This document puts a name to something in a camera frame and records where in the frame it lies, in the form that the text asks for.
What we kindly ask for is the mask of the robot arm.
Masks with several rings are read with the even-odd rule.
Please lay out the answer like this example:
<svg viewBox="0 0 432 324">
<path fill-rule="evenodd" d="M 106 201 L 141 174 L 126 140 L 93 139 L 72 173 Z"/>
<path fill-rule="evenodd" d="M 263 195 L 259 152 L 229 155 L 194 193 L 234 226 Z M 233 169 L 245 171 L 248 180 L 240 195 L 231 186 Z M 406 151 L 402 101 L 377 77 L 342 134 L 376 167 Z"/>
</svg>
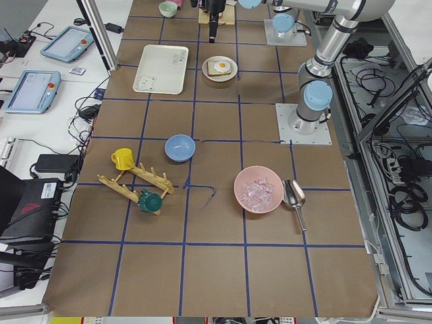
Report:
<svg viewBox="0 0 432 324">
<path fill-rule="evenodd" d="M 288 125 L 301 135 L 313 134 L 323 111 L 329 107 L 333 90 L 326 82 L 335 60 L 359 22 L 382 17 L 393 1 L 269 1 L 274 8 L 293 8 L 335 14 L 315 55 L 298 70 L 300 101 L 288 117 Z"/>
<path fill-rule="evenodd" d="M 272 4 L 273 13 L 272 26 L 278 37 L 284 37 L 287 32 L 291 32 L 300 15 L 300 10 L 296 7 L 288 7 L 280 2 Z"/>
</svg>

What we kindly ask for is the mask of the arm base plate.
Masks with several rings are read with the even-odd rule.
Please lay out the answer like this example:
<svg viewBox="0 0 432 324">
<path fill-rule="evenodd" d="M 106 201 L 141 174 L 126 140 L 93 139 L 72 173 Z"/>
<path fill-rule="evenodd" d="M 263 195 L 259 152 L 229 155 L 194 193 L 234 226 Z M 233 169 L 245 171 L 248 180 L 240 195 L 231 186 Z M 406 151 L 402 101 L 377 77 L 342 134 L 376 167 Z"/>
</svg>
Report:
<svg viewBox="0 0 432 324">
<path fill-rule="evenodd" d="M 281 38 L 277 36 L 276 31 L 273 29 L 272 20 L 264 20 L 264 26 L 267 45 L 288 47 L 305 47 L 307 45 L 304 33 L 297 29 L 296 24 L 291 32 L 287 32 Z"/>
<path fill-rule="evenodd" d="M 324 113 L 317 121 L 304 121 L 297 115 L 297 104 L 276 103 L 279 141 L 282 144 L 332 145 Z"/>
</svg>

